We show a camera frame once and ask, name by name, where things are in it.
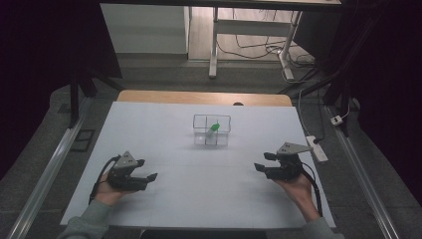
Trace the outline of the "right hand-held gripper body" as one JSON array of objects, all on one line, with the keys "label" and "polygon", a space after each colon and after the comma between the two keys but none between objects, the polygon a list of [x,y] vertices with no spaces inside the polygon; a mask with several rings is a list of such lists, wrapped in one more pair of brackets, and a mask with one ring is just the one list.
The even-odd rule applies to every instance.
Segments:
[{"label": "right hand-held gripper body", "polygon": [[277,180],[293,180],[303,174],[309,181],[313,178],[304,170],[303,163],[299,158],[299,154],[311,151],[310,146],[285,142],[275,153],[280,163],[279,167],[269,167],[269,171],[265,172],[268,179]]}]

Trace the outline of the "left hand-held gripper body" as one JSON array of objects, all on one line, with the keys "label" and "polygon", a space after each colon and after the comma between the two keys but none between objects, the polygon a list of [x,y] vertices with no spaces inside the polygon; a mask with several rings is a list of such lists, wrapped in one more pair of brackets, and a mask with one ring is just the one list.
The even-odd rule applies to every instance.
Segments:
[{"label": "left hand-held gripper body", "polygon": [[147,183],[140,177],[132,177],[131,174],[138,168],[136,161],[129,151],[121,155],[108,172],[107,182],[116,189],[123,191],[145,190]]}]

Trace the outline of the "clear plastic organizer box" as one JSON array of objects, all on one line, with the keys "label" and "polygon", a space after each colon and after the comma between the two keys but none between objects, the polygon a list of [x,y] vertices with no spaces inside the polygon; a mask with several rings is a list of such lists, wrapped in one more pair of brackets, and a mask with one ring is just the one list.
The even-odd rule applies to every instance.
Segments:
[{"label": "clear plastic organizer box", "polygon": [[[212,124],[218,123],[219,129],[207,134]],[[231,117],[225,115],[195,115],[193,117],[194,143],[201,145],[225,146],[231,131]]]}]

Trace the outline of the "person's left hand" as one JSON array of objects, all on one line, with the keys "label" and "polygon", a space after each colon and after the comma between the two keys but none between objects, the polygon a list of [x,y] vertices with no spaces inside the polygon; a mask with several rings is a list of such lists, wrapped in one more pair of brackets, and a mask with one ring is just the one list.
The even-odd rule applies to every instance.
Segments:
[{"label": "person's left hand", "polygon": [[121,189],[111,187],[107,182],[107,174],[104,174],[101,177],[94,200],[107,206],[114,206],[128,194],[130,194],[130,191],[123,191]]}]

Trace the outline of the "person's right hand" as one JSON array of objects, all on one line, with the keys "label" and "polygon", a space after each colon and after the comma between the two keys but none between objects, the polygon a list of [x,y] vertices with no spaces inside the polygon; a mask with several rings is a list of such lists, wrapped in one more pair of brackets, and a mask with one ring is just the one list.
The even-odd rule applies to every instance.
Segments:
[{"label": "person's right hand", "polygon": [[287,192],[307,223],[320,218],[312,198],[312,184],[304,175],[301,174],[298,178],[290,181],[275,180],[275,183]]}]

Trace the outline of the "white power strip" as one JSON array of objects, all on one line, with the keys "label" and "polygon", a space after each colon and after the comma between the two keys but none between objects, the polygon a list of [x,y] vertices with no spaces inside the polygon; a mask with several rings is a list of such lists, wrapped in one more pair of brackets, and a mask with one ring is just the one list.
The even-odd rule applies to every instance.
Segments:
[{"label": "white power strip", "polygon": [[320,144],[317,142],[317,139],[313,136],[307,136],[307,142],[309,146],[313,149],[314,156],[318,162],[327,162],[328,158],[321,148]]}]

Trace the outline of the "white table sheet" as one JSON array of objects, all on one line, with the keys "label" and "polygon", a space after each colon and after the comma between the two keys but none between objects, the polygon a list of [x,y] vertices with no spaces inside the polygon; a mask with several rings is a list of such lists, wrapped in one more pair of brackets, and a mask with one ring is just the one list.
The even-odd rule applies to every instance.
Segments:
[{"label": "white table sheet", "polygon": [[[223,146],[194,141],[197,115],[231,119]],[[285,191],[256,170],[284,142],[305,144],[293,107],[112,104],[63,219],[81,215],[105,163],[129,151],[144,159],[138,177],[156,176],[125,196],[110,224],[160,229],[300,228],[305,220]]]}]

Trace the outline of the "wooden table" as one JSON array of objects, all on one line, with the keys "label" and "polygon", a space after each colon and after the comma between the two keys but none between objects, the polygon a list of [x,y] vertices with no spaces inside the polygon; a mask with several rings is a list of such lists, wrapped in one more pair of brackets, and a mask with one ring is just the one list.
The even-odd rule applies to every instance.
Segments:
[{"label": "wooden table", "polygon": [[286,95],[238,94],[238,93],[201,93],[124,90],[117,97],[118,102],[193,104],[233,106],[242,103],[255,107],[291,107],[292,101]]}]

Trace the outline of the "black stand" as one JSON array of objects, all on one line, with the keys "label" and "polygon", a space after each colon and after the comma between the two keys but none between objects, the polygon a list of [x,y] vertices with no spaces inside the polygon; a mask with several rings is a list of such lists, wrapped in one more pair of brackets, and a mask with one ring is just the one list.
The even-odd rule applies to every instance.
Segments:
[{"label": "black stand", "polygon": [[334,51],[331,57],[316,67],[318,72],[323,66],[329,66],[329,74],[319,82],[291,95],[292,99],[299,101],[302,97],[328,86],[322,97],[322,102],[325,106],[333,106],[340,99],[338,113],[343,123],[339,123],[338,126],[345,135],[348,135],[347,116],[349,114],[352,66],[356,62],[364,42],[382,15],[383,7],[373,4],[366,7],[355,6],[355,9],[356,19],[350,9],[342,12],[342,17],[349,17],[348,24],[343,27],[343,30],[352,30],[349,37],[343,41],[343,44]]},{"label": "black stand", "polygon": [[98,79],[112,89],[121,92],[124,87],[113,81],[111,78],[100,73],[93,68],[77,69],[71,78],[70,94],[71,94],[71,120],[69,128],[74,128],[77,121],[82,117],[80,109],[79,91],[82,91],[86,98],[94,98],[98,92],[94,79]]}]

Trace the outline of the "black floor frame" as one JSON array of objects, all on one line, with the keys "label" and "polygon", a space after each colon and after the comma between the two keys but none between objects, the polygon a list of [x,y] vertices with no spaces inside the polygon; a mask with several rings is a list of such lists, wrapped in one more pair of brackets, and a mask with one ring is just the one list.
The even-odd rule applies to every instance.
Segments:
[{"label": "black floor frame", "polygon": [[81,129],[71,147],[73,152],[87,152],[95,136],[94,129]]}]

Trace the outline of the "aluminium rail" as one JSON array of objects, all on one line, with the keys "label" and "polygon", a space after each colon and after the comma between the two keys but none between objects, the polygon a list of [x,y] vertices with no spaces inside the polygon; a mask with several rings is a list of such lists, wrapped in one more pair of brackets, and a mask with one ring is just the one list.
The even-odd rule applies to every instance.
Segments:
[{"label": "aluminium rail", "polygon": [[401,239],[396,225],[392,221],[384,202],[370,178],[369,172],[362,162],[362,156],[352,142],[351,136],[346,136],[339,125],[330,123],[329,127],[334,131],[334,134],[346,155],[351,170],[365,196],[366,202],[371,208],[372,214],[384,239]]},{"label": "aluminium rail", "polygon": [[34,190],[26,201],[26,204],[24,205],[6,239],[25,239],[36,218],[36,215],[38,214],[49,190],[53,185],[54,180],[56,179],[58,172],[60,171],[60,168],[64,163],[64,160],[70,151],[71,145],[76,139],[77,134],[87,118],[89,109],[93,102],[93,98],[84,98],[82,100],[81,105],[78,107],[80,114],[79,118],[76,120],[73,127],[66,129],[62,139],[56,147],[45,170],[35,185]]}]

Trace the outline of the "white desk frame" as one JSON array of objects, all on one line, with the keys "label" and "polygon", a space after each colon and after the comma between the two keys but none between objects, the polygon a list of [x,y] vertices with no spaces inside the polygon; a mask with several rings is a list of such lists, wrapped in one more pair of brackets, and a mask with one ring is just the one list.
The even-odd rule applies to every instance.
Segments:
[{"label": "white desk frame", "polygon": [[217,75],[217,38],[218,35],[249,35],[249,36],[269,36],[269,37],[285,37],[286,42],[281,50],[277,51],[277,56],[282,65],[284,77],[287,80],[294,78],[293,72],[288,60],[289,49],[293,42],[299,21],[301,11],[292,13],[292,20],[286,22],[264,22],[264,21],[247,21],[234,19],[219,19],[219,8],[213,8],[213,25],[212,25],[212,45],[209,65],[209,78],[215,79]]}]

